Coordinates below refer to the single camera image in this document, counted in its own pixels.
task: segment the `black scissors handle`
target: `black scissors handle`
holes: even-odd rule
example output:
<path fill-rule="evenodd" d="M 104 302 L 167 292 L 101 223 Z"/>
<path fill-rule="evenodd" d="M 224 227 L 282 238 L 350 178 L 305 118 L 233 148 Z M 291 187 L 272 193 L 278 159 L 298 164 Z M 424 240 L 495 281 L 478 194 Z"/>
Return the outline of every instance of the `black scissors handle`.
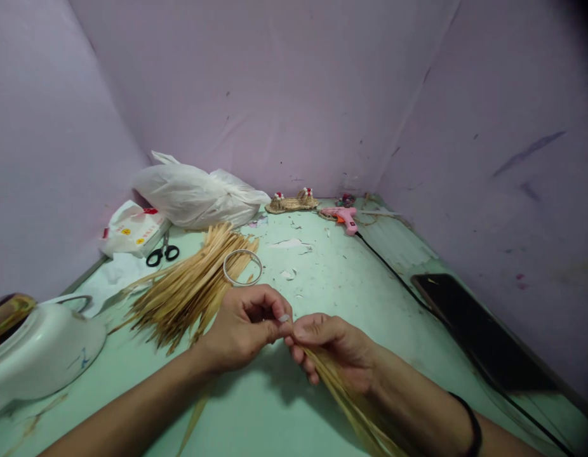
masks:
<path fill-rule="evenodd" d="M 163 258 L 163 248 L 155 249 L 146 258 L 146 265 L 148 267 L 156 267 L 161 263 L 161 259 Z"/>
<path fill-rule="evenodd" d="M 165 249 L 165 258 L 167 262 L 171 262 L 172 260 L 176 260 L 180 256 L 180 249 L 177 246 L 170 244 Z"/>
<path fill-rule="evenodd" d="M 150 254 L 148 254 L 148 257 L 146 258 L 146 265 L 148 265 L 149 267 L 157 267 L 163 259 L 163 248 L 165 248 L 165 246 L 159 249 L 155 249 Z M 165 248 L 164 257 L 167 259 L 167 262 L 176 260 L 179 256 L 180 249 L 177 246 L 170 244 Z"/>

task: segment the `bangle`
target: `bangle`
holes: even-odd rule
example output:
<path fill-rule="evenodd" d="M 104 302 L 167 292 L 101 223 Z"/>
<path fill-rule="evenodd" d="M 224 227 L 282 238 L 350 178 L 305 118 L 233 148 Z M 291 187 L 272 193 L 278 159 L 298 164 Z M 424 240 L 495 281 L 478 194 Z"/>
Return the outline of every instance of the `bangle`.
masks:
<path fill-rule="evenodd" d="M 237 253 L 246 253 L 246 254 L 251 255 L 252 260 L 254 260 L 258 264 L 258 266 L 260 267 L 260 273 L 258 274 L 258 277 L 256 279 L 254 279 L 252 282 L 238 282 L 238 281 L 235 281 L 233 278 L 231 278 L 229 276 L 228 271 L 226 271 L 226 261 L 229 258 L 231 258 L 231 256 L 233 254 L 237 254 Z M 226 276 L 226 279 L 228 279 L 229 281 L 231 281 L 231 283 L 233 284 L 233 286 L 242 286 L 242 287 L 243 286 L 253 286 L 260 279 L 260 275 L 262 275 L 262 262 L 260 261 L 260 258 L 256 255 L 255 252 L 248 251 L 247 249 L 237 249 L 236 251 L 231 252 L 230 254 L 228 254 L 224 258 L 224 262 L 222 263 L 222 271 L 224 271 L 224 276 Z"/>
<path fill-rule="evenodd" d="M 476 415 L 474 414 L 474 411 L 472 411 L 472 408 L 470 408 L 470 405 L 468 405 L 468 403 L 466 403 L 466 401 L 463 400 L 463 398 L 455 395 L 453 392 L 449 392 L 449 394 L 451 394 L 451 396 L 455 400 L 457 400 L 459 403 L 461 403 L 461 405 L 463 405 L 463 407 L 467 411 L 467 414 L 470 416 L 470 421 L 472 422 L 472 434 L 473 434 L 472 445 L 470 446 L 470 449 L 468 449 L 468 451 L 465 453 L 465 456 L 466 457 L 478 457 L 478 453 L 480 452 L 480 446 L 482 446 L 482 443 L 483 443 L 483 431 L 480 428 L 480 424 L 478 423 L 478 419 L 476 419 Z"/>

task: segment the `finger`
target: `finger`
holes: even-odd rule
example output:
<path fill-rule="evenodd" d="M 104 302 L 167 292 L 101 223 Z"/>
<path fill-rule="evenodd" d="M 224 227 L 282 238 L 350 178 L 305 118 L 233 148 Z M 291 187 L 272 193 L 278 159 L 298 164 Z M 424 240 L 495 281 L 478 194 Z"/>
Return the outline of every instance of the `finger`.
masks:
<path fill-rule="evenodd" d="M 311 373 L 309 376 L 307 376 L 307 379 L 311 385 L 319 384 L 319 375 L 317 373 Z"/>
<path fill-rule="evenodd" d="M 312 315 L 310 319 L 297 320 L 294 325 L 294 340 L 303 345 L 324 345 L 344 336 L 347 323 L 339 317 Z"/>
<path fill-rule="evenodd" d="M 284 338 L 292 332 L 292 327 L 286 322 L 262 321 L 251 325 L 253 341 L 257 348 L 273 344 L 279 338 Z"/>
<path fill-rule="evenodd" d="M 264 319 L 263 310 L 262 310 L 262 308 L 260 308 L 258 306 L 253 306 L 250 309 L 245 310 L 245 312 L 247 313 L 248 317 L 250 318 L 250 322 L 252 324 L 260 322 Z"/>
<path fill-rule="evenodd" d="M 320 324 L 322 322 L 327 321 L 331 316 L 324 313 L 313 313 L 307 314 L 304 316 L 299 317 L 296 322 L 294 322 L 294 328 L 296 327 L 306 327 L 311 324 Z"/>
<path fill-rule="evenodd" d="M 302 363 L 302 367 L 305 369 L 307 374 L 312 374 L 312 373 L 315 373 L 315 371 L 316 371 L 315 364 L 308 357 L 305 357 L 305 361 Z"/>
<path fill-rule="evenodd" d="M 290 316 L 290 319 L 292 318 L 292 306 L 288 300 L 268 284 L 244 288 L 240 292 L 239 298 L 244 309 L 257 305 L 271 310 L 276 319 L 280 319 L 284 314 Z"/>
<path fill-rule="evenodd" d="M 290 348 L 290 355 L 298 365 L 300 365 L 305 359 L 305 353 L 302 352 L 302 349 L 299 346 L 292 346 Z"/>

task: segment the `tissue box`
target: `tissue box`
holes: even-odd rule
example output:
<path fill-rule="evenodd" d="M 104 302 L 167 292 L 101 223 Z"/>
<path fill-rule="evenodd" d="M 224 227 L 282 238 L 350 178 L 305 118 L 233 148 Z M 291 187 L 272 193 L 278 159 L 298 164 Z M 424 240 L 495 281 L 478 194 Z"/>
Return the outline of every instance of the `tissue box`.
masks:
<path fill-rule="evenodd" d="M 104 229 L 101 250 L 112 258 L 114 253 L 146 257 L 169 229 L 171 222 L 154 208 L 142 208 L 125 202 Z"/>

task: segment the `forearm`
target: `forearm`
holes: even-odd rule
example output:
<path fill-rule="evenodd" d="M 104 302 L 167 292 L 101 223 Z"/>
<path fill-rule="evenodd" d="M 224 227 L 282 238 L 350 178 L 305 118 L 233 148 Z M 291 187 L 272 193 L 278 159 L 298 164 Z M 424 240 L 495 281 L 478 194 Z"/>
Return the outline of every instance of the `forearm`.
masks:
<path fill-rule="evenodd" d="M 377 347 L 376 379 L 370 397 L 393 424 L 432 456 L 461 456 L 469 450 L 472 426 L 463 405 L 387 349 Z M 539 456 L 530 446 L 478 413 L 483 445 L 479 455 Z"/>
<path fill-rule="evenodd" d="M 200 348 L 179 355 L 104 406 L 45 450 L 42 457 L 141 455 L 211 379 Z"/>

